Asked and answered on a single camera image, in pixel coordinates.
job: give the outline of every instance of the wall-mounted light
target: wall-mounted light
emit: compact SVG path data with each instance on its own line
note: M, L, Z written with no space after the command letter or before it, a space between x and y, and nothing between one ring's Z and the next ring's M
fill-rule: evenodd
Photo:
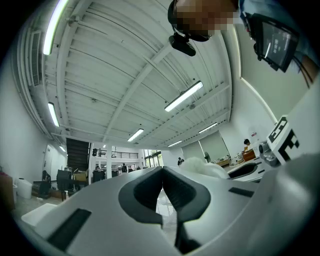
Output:
M51 102L48 103L49 111L53 120L53 123L56 127L59 127L59 122L56 115L55 105Z
M217 123L215 122L214 124L210 125L209 127L207 127L207 128L205 128L205 129L203 129L203 130L199 131L199 134L201 134L201 133L203 133L203 132L205 132L205 131L209 130L209 129L210 129L210 128L212 128L212 127L215 127L216 125L217 125Z
M128 142L132 142L136 137L138 137L143 132L144 132L144 129L137 130L136 133L132 135L130 139L128 139Z
M67 3L69 0L60 0L56 5L53 14L51 16L48 28L46 30L44 45L43 45L43 54L50 55L52 52L52 45L54 43L54 38L56 34L56 30L58 27L59 20L64 12Z
M66 152L66 150L62 146L59 146L59 147L63 152Z
M176 106L178 106L180 103L182 103L184 100L189 98L192 94L194 94L196 91L198 91L200 88L202 88L204 85L201 81L196 82L194 85L192 85L188 90L186 90L184 93L182 93L179 97L175 98L168 106L164 108L165 111L170 112L173 110Z
M169 145L168 148L173 147L174 145L177 145L177 144L179 144L179 143L181 143L181 142L182 142L182 140L179 140L179 141L177 141L176 143L173 143L173 144Z

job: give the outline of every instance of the door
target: door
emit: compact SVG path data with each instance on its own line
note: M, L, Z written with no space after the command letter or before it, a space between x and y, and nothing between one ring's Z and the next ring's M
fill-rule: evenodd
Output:
M52 147L50 145L46 146L42 171L46 170L49 175L51 175L52 154Z

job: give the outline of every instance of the white container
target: white container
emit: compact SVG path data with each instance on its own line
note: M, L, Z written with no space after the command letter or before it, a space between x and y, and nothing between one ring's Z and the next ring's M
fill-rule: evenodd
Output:
M55 204L45 203L40 207L28 212L27 214L21 217L25 223L29 224L32 228L35 228L36 225L41 221L41 219L46 216L47 213L52 211L56 207Z
M23 197L25 199L31 198L32 184L29 181L25 179L19 179L17 186L18 195L20 197Z
M17 190L18 190L18 186L13 184L12 185L12 188L13 188L13 201L14 201L14 204L17 203Z

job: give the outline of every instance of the black staircase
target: black staircase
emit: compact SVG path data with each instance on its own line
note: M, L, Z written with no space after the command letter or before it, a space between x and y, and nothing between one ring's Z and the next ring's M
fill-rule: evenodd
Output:
M75 139L66 139L66 150L68 153L68 167L72 170L86 171L89 166L89 142Z

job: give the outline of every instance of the black rubber pad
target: black rubber pad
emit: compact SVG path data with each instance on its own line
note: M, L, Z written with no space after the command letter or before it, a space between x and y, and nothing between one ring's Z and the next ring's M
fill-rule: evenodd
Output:
M248 197L248 198L251 198L254 195L253 191L242 189L242 188L238 188L238 187L230 188L229 192L235 193L235 194L238 194L238 195L241 195L241 196L245 196L245 197Z
M77 209L48 239L48 242L65 251L91 215L88 210Z

